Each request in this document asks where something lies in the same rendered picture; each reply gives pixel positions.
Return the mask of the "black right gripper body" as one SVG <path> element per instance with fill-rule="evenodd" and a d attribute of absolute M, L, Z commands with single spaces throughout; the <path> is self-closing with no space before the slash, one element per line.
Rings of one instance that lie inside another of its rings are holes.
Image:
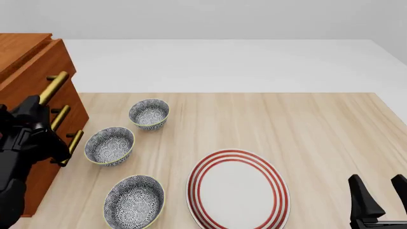
<path fill-rule="evenodd" d="M 351 218 L 351 229 L 407 229 L 406 221 L 380 221 L 377 218 Z"/>

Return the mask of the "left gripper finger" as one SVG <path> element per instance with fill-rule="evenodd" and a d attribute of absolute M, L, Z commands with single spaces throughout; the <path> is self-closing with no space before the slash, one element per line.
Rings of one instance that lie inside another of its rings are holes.
<path fill-rule="evenodd" d="M 49 128 L 50 127 L 50 108 L 49 106 L 38 105 L 31 113 L 34 128 Z"/>
<path fill-rule="evenodd" d="M 11 113 L 15 118 L 38 118 L 39 114 L 41 113 L 41 105 L 39 102 L 39 95 L 30 95 L 14 110 L 12 110 Z"/>

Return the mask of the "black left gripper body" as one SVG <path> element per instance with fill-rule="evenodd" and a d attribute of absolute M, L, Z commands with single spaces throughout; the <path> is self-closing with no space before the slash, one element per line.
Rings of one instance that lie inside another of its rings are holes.
<path fill-rule="evenodd" d="M 51 127 L 34 128 L 32 124 L 32 118 L 15 118 L 5 104 L 0 104 L 0 153 L 15 152 L 32 163 L 69 158 L 68 145 Z"/>

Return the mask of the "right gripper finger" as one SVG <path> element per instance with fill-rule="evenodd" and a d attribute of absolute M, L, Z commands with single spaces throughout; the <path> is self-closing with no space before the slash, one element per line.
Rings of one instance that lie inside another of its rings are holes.
<path fill-rule="evenodd" d="M 407 179 L 403 175 L 398 174 L 391 179 L 391 183 L 397 192 L 407 214 Z"/>
<path fill-rule="evenodd" d="M 359 175 L 351 175 L 348 184 L 351 196 L 351 219 L 377 219 L 385 215 L 384 209 L 371 196 Z"/>

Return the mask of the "wooden cabinet with drawers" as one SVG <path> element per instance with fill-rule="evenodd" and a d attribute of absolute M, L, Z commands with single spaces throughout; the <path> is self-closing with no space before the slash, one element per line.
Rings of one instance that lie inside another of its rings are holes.
<path fill-rule="evenodd" d="M 51 34 L 0 34 L 0 83 L 55 40 Z"/>

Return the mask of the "medium patterned grey bowl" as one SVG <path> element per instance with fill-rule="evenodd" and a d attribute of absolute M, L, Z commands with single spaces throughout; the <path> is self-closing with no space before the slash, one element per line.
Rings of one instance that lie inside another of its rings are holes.
<path fill-rule="evenodd" d="M 84 154 L 92 163 L 113 167 L 123 163 L 132 154 L 134 144 L 134 133 L 129 129 L 108 127 L 87 140 Z"/>

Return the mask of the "small patterned grey bowl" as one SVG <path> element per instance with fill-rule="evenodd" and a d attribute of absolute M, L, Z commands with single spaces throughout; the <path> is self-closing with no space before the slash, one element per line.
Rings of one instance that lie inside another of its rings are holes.
<path fill-rule="evenodd" d="M 165 101 L 144 99 L 130 108 L 128 117 L 139 129 L 153 131 L 165 125 L 169 114 L 170 106 Z"/>

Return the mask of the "large patterned grey bowl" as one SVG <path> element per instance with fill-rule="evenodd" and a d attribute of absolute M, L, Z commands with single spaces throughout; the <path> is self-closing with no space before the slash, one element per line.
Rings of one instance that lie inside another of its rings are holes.
<path fill-rule="evenodd" d="M 107 194 L 104 220 L 111 229 L 147 229 L 158 219 L 164 205 L 165 191 L 156 179 L 133 175 Z"/>

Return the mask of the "white plate with red rings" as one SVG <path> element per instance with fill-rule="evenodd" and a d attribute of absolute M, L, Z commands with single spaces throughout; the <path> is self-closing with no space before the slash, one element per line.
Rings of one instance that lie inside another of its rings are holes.
<path fill-rule="evenodd" d="M 187 178 L 186 201 L 201 229 L 284 229 L 291 208 L 278 170 L 241 149 L 202 158 Z"/>

